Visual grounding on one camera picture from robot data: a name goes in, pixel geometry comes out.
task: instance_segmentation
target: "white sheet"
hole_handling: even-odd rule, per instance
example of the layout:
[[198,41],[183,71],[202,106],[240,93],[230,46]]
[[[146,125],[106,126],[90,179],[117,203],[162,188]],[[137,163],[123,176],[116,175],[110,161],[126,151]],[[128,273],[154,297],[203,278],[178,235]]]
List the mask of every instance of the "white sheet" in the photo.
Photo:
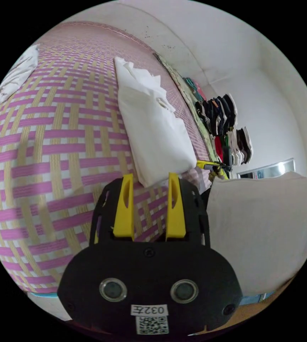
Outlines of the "white sheet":
[[129,138],[139,182],[149,187],[169,172],[196,167],[196,156],[182,119],[166,99],[160,76],[116,57],[118,105]]
[[30,46],[12,66],[0,85],[0,103],[6,101],[29,78],[38,65],[38,46]]
[[71,317],[66,312],[59,298],[36,296],[28,292],[28,298],[47,313],[59,318],[62,321],[71,321]]
[[307,259],[307,178],[215,178],[207,213],[211,248],[232,265],[244,296],[277,290]]

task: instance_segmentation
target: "hanging clothes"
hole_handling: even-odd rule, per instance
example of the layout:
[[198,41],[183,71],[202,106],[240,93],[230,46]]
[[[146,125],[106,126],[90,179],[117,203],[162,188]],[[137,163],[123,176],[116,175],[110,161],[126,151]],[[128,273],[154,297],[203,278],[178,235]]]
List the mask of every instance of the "hanging clothes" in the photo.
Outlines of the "hanging clothes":
[[190,77],[183,78],[185,83],[188,85],[190,90],[192,91],[193,95],[196,97],[198,101],[204,101],[207,100],[203,91],[201,90],[201,87],[198,83],[196,83],[194,80],[192,80]]
[[252,142],[250,140],[250,136],[249,136],[249,133],[248,133],[248,130],[247,130],[246,126],[243,128],[243,131],[245,133],[247,144],[248,144],[248,147],[250,149],[250,159],[249,159],[249,161],[250,161],[252,156],[253,156],[253,144],[252,144]]
[[223,150],[222,150],[222,144],[220,137],[217,136],[215,137],[215,148],[216,148],[216,153],[220,157],[221,161],[223,162]]
[[245,164],[247,164],[250,161],[252,154],[251,154],[250,148],[248,147],[248,143],[246,140],[246,135],[245,135],[244,130],[241,128],[241,129],[239,129],[238,132],[240,135],[240,140],[241,140],[242,145],[243,145],[243,149],[247,153],[247,158],[245,160]]
[[229,105],[228,105],[228,103],[224,97],[218,97],[218,99],[221,101],[224,113],[226,115],[226,120],[225,120],[225,123],[223,125],[223,134],[226,134],[229,130],[230,123],[231,123],[231,117],[234,115],[234,113],[233,114],[231,113]]
[[230,115],[229,115],[229,122],[228,122],[228,129],[232,128],[236,125],[236,120],[237,120],[237,109],[235,106],[234,101],[232,100],[232,97],[229,96],[229,94],[225,94],[223,96],[223,99],[226,101],[228,104],[229,110],[230,110]]

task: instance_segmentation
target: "woven mat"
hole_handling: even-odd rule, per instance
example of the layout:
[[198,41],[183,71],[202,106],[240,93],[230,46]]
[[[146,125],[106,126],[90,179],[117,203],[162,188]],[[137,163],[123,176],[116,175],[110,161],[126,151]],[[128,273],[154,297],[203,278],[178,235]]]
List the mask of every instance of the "woven mat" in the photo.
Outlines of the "woven mat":
[[[61,24],[37,43],[39,63],[0,105],[0,260],[24,291],[56,292],[86,248],[103,187],[134,173],[136,241],[163,232],[167,192],[137,182],[117,105],[115,56],[161,75],[199,159],[206,149],[173,80],[144,43],[106,25]],[[203,174],[184,177],[196,185]]]

